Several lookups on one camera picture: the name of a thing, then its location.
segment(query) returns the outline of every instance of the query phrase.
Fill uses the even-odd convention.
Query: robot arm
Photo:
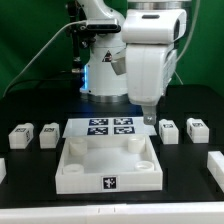
[[[175,72],[177,53],[174,42],[186,31],[187,13],[176,9],[178,3],[172,0],[169,3],[164,0],[129,2],[137,10],[128,10],[122,28],[122,39],[127,43],[128,97],[131,103],[142,107],[144,123],[154,125],[156,106]],[[163,10],[157,10],[160,4]]]

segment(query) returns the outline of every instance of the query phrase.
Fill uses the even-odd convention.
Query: green background
[[[66,23],[66,0],[0,0],[0,95],[32,57]],[[126,12],[126,0],[107,0]],[[184,84],[212,87],[224,96],[224,1],[201,0],[199,18],[189,49],[177,65]],[[71,39],[62,34],[26,72],[23,79],[47,78],[71,69]],[[174,78],[172,84],[179,84]],[[32,87],[21,85],[20,88]]]

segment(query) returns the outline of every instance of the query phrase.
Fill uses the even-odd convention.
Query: black tag sticker
[[[198,127],[203,127],[203,124],[202,123],[192,123],[192,125],[196,128]]]
[[[30,132],[28,131],[27,133],[26,133],[26,141],[28,142],[30,140]]]
[[[89,120],[89,126],[102,126],[102,125],[108,125],[109,120],[108,119],[90,119]]]
[[[15,132],[25,132],[26,128],[17,128]]]
[[[108,128],[88,128],[87,135],[108,135]]]
[[[173,125],[172,124],[164,124],[163,127],[164,128],[173,128]]]
[[[134,129],[134,127],[115,127],[114,134],[115,135],[135,134],[135,129]]]
[[[117,177],[103,177],[103,190],[116,190]]]
[[[192,137],[192,127],[190,126],[190,136]]]
[[[114,119],[114,125],[132,125],[132,118],[116,118]]]
[[[54,128],[45,128],[44,129],[44,132],[53,132],[54,131]]]

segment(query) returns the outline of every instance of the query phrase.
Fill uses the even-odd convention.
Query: black table surface
[[[141,108],[129,102],[88,102],[66,89],[10,93],[0,101],[0,158],[5,158],[7,168],[0,185],[0,208],[224,201],[207,169],[208,151],[224,152],[224,98],[200,85],[171,86],[158,104],[157,119],[174,120],[180,132],[177,145],[163,145],[159,136],[151,137],[163,170],[162,191],[57,195],[55,174],[64,139],[56,149],[41,150],[43,125],[57,122],[62,134],[69,118],[130,116],[142,116]],[[186,133],[191,117],[207,124],[209,144],[192,143]],[[25,150],[11,150],[8,134],[27,122],[34,125],[34,139]]]

